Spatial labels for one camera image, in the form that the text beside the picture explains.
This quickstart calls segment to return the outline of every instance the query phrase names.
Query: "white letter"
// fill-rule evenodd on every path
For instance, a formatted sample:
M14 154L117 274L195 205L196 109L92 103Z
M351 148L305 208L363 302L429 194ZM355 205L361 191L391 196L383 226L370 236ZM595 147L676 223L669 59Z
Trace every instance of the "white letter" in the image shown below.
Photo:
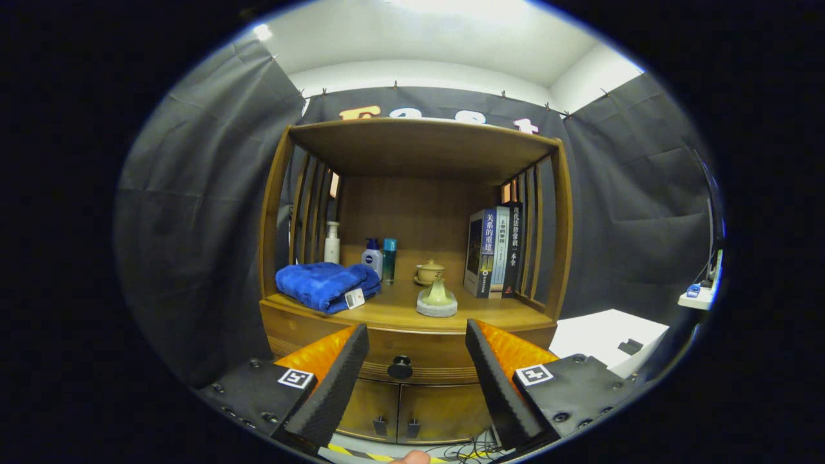
M518 121L513 121L513 124L518 126L518 130L521 132L526 132L527 134L532 134L533 132L538 132L539 128L532 125L530 120L527 118L520 119Z
M455 113L455 120L460 122L468 122L470 124L484 124L487 118L478 111L461 110Z
M389 117L421 117L421 112L415 108L399 108L392 110Z

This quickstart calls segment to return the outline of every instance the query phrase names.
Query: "door handle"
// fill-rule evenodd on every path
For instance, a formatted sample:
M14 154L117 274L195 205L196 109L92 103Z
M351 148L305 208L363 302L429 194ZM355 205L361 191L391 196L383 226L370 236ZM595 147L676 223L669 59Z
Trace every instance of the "door handle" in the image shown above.
M417 420L413 419L412 422L407 424L407 438L415 439L418 438L418 431L421 430L421 425L418 423Z
M393 363L387 367L387 374L393 379L408 379L413 375L413 368L410 367L412 363L409 357L404 355L396 356L393 359Z
M372 426L375 428L375 434L379 437L386 437L387 436L387 422L384 420L384 416L380 415L372 421Z

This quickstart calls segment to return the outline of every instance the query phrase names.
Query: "finger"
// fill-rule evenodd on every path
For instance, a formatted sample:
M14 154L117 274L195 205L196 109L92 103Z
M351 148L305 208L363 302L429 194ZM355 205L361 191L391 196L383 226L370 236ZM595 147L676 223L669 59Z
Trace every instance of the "finger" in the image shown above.
M418 450L407 453L403 459L404 464L430 464L430 455Z

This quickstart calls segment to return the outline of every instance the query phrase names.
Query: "shelf top panel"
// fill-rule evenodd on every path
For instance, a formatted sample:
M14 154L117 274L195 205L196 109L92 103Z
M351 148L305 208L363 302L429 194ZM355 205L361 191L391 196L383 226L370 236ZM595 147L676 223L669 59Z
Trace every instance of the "shelf top panel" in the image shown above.
M381 293L367 300L364 305L334 315L311 310L282 293L268 296L266 300L289 312L313 319L336 320L348 324L363 322L370 327L382 329L463 334L467 329L467 319L482 320L508 331L538 329L553 324L549 317L516 299L476 298L463 286L447 287L459 303L455 315L445 318L428 317L416 311L418 292L424 288L412 281L382 284Z
M343 176L441 178L500 185L554 153L558 139L494 125L370 118L297 125L293 140Z

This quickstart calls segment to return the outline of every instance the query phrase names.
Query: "blue towel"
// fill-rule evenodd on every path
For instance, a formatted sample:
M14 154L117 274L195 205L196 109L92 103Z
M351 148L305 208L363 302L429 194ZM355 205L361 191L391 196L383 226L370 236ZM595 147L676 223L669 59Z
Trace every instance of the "blue towel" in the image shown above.
M344 268L335 263L295 264L275 274L281 293L329 315L347 308L344 293L359 287L364 299L381 290L378 273L365 264Z

